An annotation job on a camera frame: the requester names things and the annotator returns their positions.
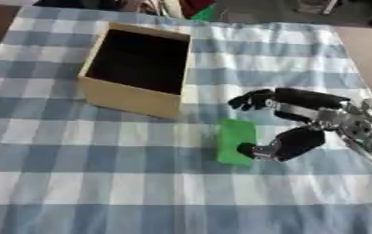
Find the checkered tablecloth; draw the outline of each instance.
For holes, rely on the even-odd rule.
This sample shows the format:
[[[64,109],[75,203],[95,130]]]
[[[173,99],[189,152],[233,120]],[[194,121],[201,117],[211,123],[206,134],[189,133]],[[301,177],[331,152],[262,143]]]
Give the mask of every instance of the checkered tablecloth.
[[[85,103],[77,74],[109,21],[191,34],[178,120]],[[222,118],[260,144],[295,126],[226,104],[275,87],[371,95],[331,27],[23,8],[0,44],[0,234],[372,233],[372,167],[333,134],[287,163],[213,160]]]

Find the white object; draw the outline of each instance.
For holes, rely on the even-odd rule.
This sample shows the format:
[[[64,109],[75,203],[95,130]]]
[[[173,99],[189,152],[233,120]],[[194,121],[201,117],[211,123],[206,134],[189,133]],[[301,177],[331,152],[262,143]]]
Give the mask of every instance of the white object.
[[[331,11],[334,9],[335,5],[337,4],[338,0],[330,0],[329,3],[326,5],[326,8],[322,12],[324,15],[331,14]]]

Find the green cube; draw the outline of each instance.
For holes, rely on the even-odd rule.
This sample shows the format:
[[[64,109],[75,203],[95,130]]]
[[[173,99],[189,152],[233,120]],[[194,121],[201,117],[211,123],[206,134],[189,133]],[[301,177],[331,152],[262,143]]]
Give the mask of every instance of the green cube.
[[[255,144],[255,124],[225,119],[221,121],[218,137],[217,160],[223,164],[250,165],[252,159],[237,151],[241,143]]]

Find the open box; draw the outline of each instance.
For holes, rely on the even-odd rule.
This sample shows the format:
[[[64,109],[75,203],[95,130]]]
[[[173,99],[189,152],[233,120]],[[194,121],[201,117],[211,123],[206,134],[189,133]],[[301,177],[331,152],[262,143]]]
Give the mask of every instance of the open box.
[[[175,118],[186,76],[190,36],[109,23],[79,73],[93,105]]]

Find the robotic hand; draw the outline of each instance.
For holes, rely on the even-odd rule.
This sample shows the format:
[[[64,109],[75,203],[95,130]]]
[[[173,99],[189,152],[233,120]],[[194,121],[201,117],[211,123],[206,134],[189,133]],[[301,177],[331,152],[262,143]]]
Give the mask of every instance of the robotic hand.
[[[265,107],[280,118],[303,126],[278,134],[269,145],[241,143],[238,151],[250,158],[286,161],[324,144],[324,132],[336,132],[347,147],[372,164],[372,100],[360,107],[350,99],[331,94],[278,88],[255,90],[229,101],[233,109]]]

